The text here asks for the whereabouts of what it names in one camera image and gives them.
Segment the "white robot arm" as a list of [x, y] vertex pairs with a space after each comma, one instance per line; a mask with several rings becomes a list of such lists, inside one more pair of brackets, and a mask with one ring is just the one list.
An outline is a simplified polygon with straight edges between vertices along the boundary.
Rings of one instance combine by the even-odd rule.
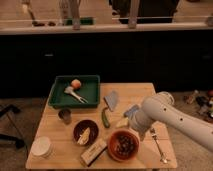
[[176, 109], [174, 98], [168, 92], [146, 97], [139, 109], [129, 116], [130, 127], [142, 136], [156, 121], [172, 126], [213, 152], [213, 125]]

